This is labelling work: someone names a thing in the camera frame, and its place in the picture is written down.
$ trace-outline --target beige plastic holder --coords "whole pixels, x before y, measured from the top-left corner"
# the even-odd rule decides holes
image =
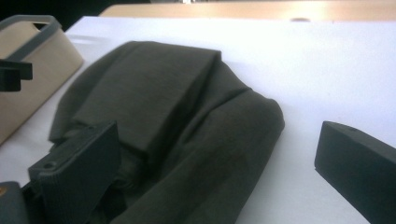
[[[1,21],[2,59],[31,63],[33,79],[23,80],[21,91],[0,92],[0,145],[83,63],[59,22],[51,16],[14,16]]]

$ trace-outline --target dark green fabric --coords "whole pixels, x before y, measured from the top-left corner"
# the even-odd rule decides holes
[[[50,140],[115,119],[128,208],[112,223],[234,223],[284,127],[278,104],[242,83],[220,52],[127,43],[65,94]]]

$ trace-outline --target dark gray plastic piece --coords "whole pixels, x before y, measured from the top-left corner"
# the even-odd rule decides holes
[[[0,183],[0,223],[29,223],[20,185],[17,182]]]
[[[315,166],[371,223],[396,223],[396,149],[367,133],[324,121]]]
[[[53,36],[58,30],[61,29],[61,24],[56,21],[52,16],[25,16],[16,15],[9,17],[0,22],[0,32],[6,29],[8,26],[19,21],[31,21],[32,23],[45,24],[45,26],[40,29],[40,32],[35,35],[29,42],[21,46],[15,52],[7,57],[7,60],[19,62],[24,59],[28,54],[30,54],[34,49],[47,41],[51,36]]]
[[[0,60],[0,91],[20,91],[21,79],[33,79],[31,63]]]
[[[42,195],[48,223],[85,223],[120,166],[115,122],[80,131],[29,168],[31,187]]]

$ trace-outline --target wooden table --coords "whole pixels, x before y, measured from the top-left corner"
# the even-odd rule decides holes
[[[247,18],[297,21],[395,21],[396,1],[269,1],[115,5],[102,17]]]

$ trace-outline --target white surface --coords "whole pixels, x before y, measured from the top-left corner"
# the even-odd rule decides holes
[[[368,223],[315,171],[314,158],[323,120],[396,146],[396,22],[88,17],[67,35],[84,68],[130,40],[219,49],[246,84],[279,102],[286,128],[238,224]],[[50,148],[65,88],[1,146],[0,181],[28,181],[25,170]]]

